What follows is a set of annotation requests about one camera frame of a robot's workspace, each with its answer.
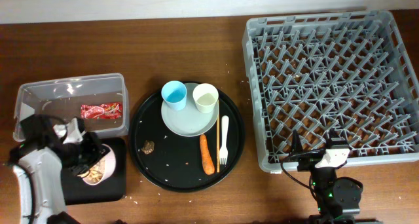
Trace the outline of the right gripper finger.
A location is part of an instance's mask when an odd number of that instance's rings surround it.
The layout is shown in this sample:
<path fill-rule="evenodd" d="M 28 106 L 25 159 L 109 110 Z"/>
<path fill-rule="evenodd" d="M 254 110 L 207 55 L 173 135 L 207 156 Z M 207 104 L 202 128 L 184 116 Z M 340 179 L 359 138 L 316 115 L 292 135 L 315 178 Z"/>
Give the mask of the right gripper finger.
<path fill-rule="evenodd" d="M 291 143 L 291 152 L 290 155 L 298 155 L 303 152 L 301 139 L 297 130 L 293 131 L 292 143 Z"/>
<path fill-rule="evenodd" d="M 335 130 L 332 128 L 328 132 L 328 140 L 332 142 L 338 142 L 342 141 L 342 138 L 335 132 Z"/>

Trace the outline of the pink bowl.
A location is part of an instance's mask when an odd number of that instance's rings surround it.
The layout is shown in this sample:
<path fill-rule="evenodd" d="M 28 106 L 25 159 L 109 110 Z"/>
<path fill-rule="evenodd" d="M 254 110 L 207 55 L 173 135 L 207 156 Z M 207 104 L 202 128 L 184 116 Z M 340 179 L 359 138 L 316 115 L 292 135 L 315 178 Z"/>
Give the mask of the pink bowl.
<path fill-rule="evenodd" d="M 106 155 L 102 157 L 98 163 L 93 165 L 91 169 L 82 175 L 82 180 L 88 185 L 98 185 L 99 183 L 110 178 L 116 168 L 116 156 L 110 146 L 103 144 L 106 148 Z"/>

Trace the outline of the red snack wrapper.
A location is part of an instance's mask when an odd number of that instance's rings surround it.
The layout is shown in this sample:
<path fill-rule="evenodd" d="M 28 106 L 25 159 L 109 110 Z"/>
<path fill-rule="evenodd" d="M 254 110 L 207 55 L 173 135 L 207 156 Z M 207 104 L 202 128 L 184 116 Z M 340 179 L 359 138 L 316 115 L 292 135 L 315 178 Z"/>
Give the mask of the red snack wrapper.
<path fill-rule="evenodd" d="M 82 119 L 118 119 L 123 116 L 123 104 L 120 102 L 100 105 L 81 105 Z"/>

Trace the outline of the brown food chunk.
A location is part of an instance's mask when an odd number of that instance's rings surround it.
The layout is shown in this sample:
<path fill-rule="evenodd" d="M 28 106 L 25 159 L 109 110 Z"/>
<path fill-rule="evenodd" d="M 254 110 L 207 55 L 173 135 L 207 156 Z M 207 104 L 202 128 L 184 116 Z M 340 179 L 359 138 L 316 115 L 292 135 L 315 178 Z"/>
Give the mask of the brown food chunk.
<path fill-rule="evenodd" d="M 143 147 L 141 148 L 141 151 L 144 154 L 148 155 L 154 151 L 154 148 L 155 148 L 155 143 L 153 141 L 146 140 L 145 143 L 143 144 Z"/>

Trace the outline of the orange carrot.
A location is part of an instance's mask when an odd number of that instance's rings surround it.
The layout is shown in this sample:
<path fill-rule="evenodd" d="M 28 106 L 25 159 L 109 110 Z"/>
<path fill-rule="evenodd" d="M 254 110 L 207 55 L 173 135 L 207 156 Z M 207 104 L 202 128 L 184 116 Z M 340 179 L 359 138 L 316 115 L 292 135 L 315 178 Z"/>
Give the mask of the orange carrot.
<path fill-rule="evenodd" d="M 208 141 L 205 134 L 200 135 L 200 152 L 201 152 L 202 167 L 203 167 L 204 173 L 206 175 L 214 174 L 215 166 L 210 155 L 210 151 L 208 148 Z"/>

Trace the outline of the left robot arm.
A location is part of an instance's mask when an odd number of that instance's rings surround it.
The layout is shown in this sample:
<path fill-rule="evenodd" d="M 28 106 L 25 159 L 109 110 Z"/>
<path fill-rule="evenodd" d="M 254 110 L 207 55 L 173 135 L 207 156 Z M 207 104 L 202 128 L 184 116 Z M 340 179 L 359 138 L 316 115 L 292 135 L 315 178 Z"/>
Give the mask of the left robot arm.
<path fill-rule="evenodd" d="M 74 176 L 88 174 L 109 148 L 82 119 L 69 122 L 44 114 L 20 123 L 25 140 L 10 150 L 6 165 L 18 179 L 21 223 L 75 223 L 67 213 L 62 170 Z"/>

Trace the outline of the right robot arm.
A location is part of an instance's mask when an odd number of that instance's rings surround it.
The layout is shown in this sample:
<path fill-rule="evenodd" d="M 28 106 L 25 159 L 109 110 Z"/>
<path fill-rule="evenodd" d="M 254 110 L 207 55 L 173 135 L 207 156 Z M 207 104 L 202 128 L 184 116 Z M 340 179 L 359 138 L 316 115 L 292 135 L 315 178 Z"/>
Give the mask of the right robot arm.
<path fill-rule="evenodd" d="M 350 146 L 331 129 L 325 147 L 303 151 L 299 133 L 294 130 L 289 158 L 298 162 L 299 172 L 310 172 L 308 188 L 318 205 L 318 215 L 307 223 L 355 223 L 360 212 L 363 184 L 350 177 L 338 177 L 337 170 L 346 165 Z"/>

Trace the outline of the grey dishwasher rack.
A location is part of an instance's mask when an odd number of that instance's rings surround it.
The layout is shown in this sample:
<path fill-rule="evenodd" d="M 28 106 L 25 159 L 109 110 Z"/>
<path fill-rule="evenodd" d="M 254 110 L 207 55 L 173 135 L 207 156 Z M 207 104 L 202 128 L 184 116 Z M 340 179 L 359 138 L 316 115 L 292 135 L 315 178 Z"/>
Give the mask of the grey dishwasher rack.
<path fill-rule="evenodd" d="M 294 131 L 309 151 L 334 130 L 348 166 L 418 160 L 418 79 L 391 12 L 252 18 L 242 46 L 262 171 L 296 169 Z"/>

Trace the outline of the black rectangular tray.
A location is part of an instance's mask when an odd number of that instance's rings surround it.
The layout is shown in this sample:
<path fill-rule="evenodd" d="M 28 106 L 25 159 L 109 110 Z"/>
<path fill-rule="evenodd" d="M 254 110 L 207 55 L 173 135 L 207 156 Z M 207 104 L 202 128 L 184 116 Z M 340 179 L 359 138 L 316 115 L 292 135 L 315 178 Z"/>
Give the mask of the black rectangular tray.
<path fill-rule="evenodd" d="M 115 153 L 115 171 L 100 184 L 88 185 L 64 168 L 61 172 L 61 181 L 66 205 L 117 201 L 126 194 L 125 141 L 122 138 L 107 138 L 102 142 L 109 145 Z"/>

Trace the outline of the clear plastic bin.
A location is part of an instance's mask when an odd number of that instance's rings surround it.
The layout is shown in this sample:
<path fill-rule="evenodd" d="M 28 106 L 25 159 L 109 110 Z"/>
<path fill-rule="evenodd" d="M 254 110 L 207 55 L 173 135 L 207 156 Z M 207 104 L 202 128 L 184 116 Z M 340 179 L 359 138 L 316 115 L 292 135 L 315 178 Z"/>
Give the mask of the clear plastic bin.
<path fill-rule="evenodd" d="M 15 141 L 24 141 L 20 121 L 30 115 L 50 115 L 69 122 L 82 117 L 82 106 L 94 109 L 106 103 L 121 103 L 122 115 L 117 119 L 85 119 L 89 132 L 99 138 L 121 137 L 128 134 L 129 97 L 124 77 L 120 73 L 88 75 L 26 83 L 20 86 L 14 110 Z"/>

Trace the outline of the white plastic fork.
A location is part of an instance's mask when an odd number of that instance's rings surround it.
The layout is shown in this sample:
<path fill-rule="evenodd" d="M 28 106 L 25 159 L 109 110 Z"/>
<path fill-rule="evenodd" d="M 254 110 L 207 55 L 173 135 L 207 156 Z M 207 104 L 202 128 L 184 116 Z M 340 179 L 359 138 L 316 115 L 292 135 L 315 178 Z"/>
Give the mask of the white plastic fork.
<path fill-rule="evenodd" d="M 221 117 L 221 148 L 219 150 L 220 165 L 226 165 L 228 159 L 227 137 L 228 137 L 229 117 Z"/>

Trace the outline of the wooden chopstick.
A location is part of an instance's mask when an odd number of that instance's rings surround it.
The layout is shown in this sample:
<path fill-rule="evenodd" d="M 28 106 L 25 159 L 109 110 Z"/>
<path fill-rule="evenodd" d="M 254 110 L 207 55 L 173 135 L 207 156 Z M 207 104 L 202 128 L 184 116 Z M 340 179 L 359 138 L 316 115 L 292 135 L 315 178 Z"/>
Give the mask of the wooden chopstick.
<path fill-rule="evenodd" d="M 219 116 L 219 100 L 217 100 L 217 121 L 216 121 L 216 172 L 220 172 L 220 116 Z"/>

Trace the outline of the round black serving tray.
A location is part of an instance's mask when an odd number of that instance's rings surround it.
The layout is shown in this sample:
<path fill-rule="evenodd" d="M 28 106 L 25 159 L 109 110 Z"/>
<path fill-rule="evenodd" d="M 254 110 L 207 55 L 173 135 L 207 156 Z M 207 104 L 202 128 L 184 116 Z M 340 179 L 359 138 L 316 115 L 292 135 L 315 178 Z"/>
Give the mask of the round black serving tray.
<path fill-rule="evenodd" d="M 229 117 L 228 159 L 213 175 L 204 173 L 200 137 L 177 135 L 164 124 L 161 90 L 140 101 L 130 121 L 128 150 L 135 167 L 147 180 L 165 190 L 190 193 L 207 189 L 230 174 L 244 150 L 246 130 L 234 102 L 224 92 L 219 93 L 220 115 Z M 146 140 L 155 143 L 154 151 L 148 155 L 141 151 Z"/>

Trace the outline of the cream plastic cup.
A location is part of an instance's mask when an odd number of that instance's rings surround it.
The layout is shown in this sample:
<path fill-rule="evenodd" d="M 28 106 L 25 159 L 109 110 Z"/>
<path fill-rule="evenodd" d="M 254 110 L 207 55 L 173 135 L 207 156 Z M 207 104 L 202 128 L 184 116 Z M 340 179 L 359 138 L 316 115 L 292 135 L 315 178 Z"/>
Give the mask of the cream plastic cup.
<path fill-rule="evenodd" d="M 202 83 L 194 88 L 192 97 L 199 112 L 210 113 L 218 101 L 219 93 L 212 84 Z"/>

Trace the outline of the blue plastic cup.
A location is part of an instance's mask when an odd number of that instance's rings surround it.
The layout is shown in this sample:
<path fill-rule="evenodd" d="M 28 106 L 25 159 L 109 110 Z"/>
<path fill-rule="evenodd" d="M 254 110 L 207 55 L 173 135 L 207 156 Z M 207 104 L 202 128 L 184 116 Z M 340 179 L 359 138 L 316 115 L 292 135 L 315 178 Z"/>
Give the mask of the blue plastic cup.
<path fill-rule="evenodd" d="M 182 110 L 187 102 L 187 88 L 180 81 L 169 81 L 161 90 L 163 100 L 176 111 Z"/>

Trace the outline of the light grey plate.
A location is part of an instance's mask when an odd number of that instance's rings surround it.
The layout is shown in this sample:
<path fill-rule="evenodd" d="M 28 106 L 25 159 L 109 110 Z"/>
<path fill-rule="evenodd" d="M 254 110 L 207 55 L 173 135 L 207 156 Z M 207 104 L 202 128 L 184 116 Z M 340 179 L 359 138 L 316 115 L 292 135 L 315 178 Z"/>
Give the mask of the light grey plate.
<path fill-rule="evenodd" d="M 219 106 L 215 105 L 209 113 L 201 113 L 192 98 L 192 92 L 198 83 L 185 83 L 187 102 L 184 109 L 176 111 L 163 101 L 161 115 L 164 124 L 175 134 L 185 137 L 199 136 L 206 133 L 216 123 Z"/>

